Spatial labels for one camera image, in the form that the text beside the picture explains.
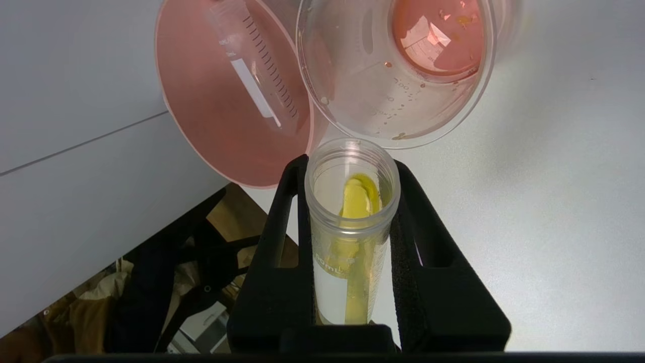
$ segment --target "clear plastic container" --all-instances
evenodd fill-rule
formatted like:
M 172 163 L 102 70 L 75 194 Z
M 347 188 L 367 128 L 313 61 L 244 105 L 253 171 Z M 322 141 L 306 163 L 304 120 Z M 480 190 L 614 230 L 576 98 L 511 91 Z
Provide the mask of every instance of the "clear plastic container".
M 504 3 L 303 0 L 296 45 L 313 102 L 345 134 L 382 147 L 440 138 L 486 88 L 497 39 L 493 6 Z
M 379 211 L 366 218 L 344 218 L 346 183 L 357 174 L 373 181 Z M 401 195 L 396 164 L 372 142 L 332 140 L 311 155 L 304 190 L 319 316 L 324 324 L 367 324 Z

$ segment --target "residue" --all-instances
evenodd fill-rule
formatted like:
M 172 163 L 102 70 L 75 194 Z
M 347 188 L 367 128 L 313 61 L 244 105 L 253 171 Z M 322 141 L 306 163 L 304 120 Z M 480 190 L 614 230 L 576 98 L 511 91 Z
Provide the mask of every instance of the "residue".
M 405 138 L 405 132 L 402 132 L 398 136 L 394 136 L 392 140 L 403 140 L 404 138 Z

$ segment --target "orange liquid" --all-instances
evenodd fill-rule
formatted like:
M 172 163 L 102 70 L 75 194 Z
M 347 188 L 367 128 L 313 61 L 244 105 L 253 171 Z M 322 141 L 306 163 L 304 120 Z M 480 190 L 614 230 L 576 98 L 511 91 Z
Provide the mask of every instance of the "orange liquid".
M 479 67 L 484 30 L 477 0 L 398 0 L 392 27 L 399 52 L 421 72 L 465 78 Z

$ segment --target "black holder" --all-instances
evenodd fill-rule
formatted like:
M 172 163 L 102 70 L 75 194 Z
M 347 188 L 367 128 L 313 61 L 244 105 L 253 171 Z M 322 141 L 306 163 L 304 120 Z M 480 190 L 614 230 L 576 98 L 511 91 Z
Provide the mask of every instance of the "black holder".
M 304 195 L 307 163 L 307 155 L 291 161 L 278 184 L 228 322 L 231 349 L 393 351 L 386 326 L 315 326 L 311 227 Z M 503 351 L 511 332 L 508 319 L 453 241 L 412 172 L 403 163 L 396 164 L 401 200 L 390 241 L 401 351 Z M 298 197 L 299 263 L 297 267 L 280 268 L 294 196 Z

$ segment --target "yellow liquid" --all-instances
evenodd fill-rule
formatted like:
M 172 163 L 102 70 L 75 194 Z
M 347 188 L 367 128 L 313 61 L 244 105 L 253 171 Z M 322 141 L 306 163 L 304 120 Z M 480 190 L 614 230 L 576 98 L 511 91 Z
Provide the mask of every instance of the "yellow liquid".
M 344 218 L 365 218 L 381 210 L 379 190 L 374 181 L 365 174 L 354 174 L 344 186 L 342 209 Z M 382 245 L 382 236 L 366 238 L 336 238 L 332 242 L 327 266 L 333 275 L 347 279 L 345 324 L 367 324 L 371 299 L 380 274 L 380 266 L 374 271 L 376 260 L 382 260 L 377 244 Z

